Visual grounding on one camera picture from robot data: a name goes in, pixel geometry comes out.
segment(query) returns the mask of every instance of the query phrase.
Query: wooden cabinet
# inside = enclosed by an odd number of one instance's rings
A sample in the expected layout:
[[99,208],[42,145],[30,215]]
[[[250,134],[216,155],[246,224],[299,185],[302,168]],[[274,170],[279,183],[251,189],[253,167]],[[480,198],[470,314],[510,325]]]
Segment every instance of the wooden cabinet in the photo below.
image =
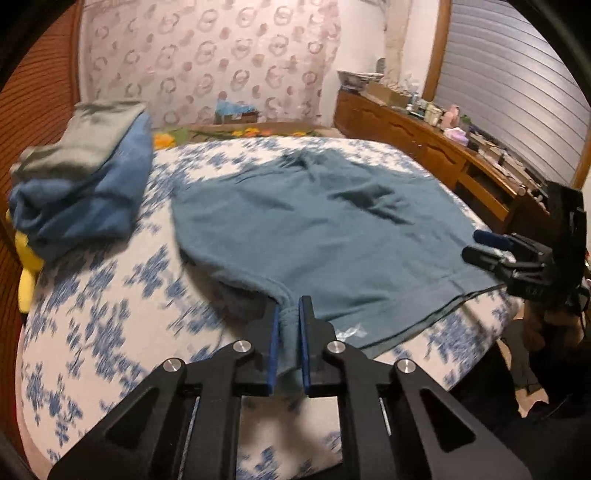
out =
[[409,157],[416,159],[421,145],[419,132],[412,123],[387,115],[380,129],[380,141],[402,150]]
[[417,138],[420,150],[415,157],[423,167],[437,177],[446,187],[454,189],[457,177],[466,164],[468,155],[458,152],[447,141],[442,141],[430,134],[422,134]]
[[529,193],[519,197],[506,177],[486,160],[406,112],[341,90],[335,126],[347,137],[387,143],[405,152],[497,233],[521,233],[545,243],[551,240],[547,232],[556,230]]

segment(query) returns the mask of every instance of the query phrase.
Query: floral bedspread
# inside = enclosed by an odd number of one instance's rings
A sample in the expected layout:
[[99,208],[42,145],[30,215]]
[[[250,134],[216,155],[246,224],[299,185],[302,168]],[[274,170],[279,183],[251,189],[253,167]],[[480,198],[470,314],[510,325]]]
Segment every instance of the floral bedspread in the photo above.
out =
[[[71,252],[39,279],[24,331],[20,394],[26,428],[51,462],[163,360],[198,361],[236,339],[219,299],[179,254],[170,211],[173,186],[233,173],[298,148],[337,148],[353,161],[429,175],[388,145],[335,138],[253,138],[157,152],[129,242]],[[475,226],[483,227],[456,201]],[[518,306],[503,291],[483,294],[378,359],[412,358],[451,388]],[[293,478],[339,460],[334,399],[243,400],[237,478]]]

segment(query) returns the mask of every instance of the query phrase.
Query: folded cloth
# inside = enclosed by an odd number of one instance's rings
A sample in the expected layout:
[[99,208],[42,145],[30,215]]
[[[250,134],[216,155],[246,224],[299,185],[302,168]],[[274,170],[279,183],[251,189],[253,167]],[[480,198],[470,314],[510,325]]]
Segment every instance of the folded cloth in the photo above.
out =
[[32,179],[81,180],[96,172],[145,110],[136,100],[78,103],[59,142],[27,148],[10,169],[12,183]]
[[9,198],[12,223],[42,259],[53,261],[82,242],[127,238],[142,202],[153,158],[147,113],[133,122],[110,159],[83,180],[33,179]]

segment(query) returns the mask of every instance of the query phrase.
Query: window shutter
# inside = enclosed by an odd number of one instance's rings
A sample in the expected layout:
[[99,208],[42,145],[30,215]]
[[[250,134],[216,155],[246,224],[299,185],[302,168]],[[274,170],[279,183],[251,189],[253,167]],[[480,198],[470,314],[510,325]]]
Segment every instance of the window shutter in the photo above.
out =
[[458,105],[543,177],[570,183],[589,105],[558,54],[510,4],[453,0],[435,102]]

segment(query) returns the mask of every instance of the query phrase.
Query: blue fleece blanket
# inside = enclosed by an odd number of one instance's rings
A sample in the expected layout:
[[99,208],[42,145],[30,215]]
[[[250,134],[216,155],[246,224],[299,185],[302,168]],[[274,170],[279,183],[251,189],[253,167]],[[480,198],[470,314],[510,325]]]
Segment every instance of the blue fleece blanket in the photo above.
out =
[[130,236],[152,166],[150,128],[142,113],[110,159],[83,180],[33,179],[14,186],[12,223],[39,257],[53,261],[83,242]]
[[180,248],[214,280],[277,300],[283,372],[297,365],[302,295],[375,357],[498,287],[462,261],[474,228],[434,177],[336,150],[179,187],[172,209]]

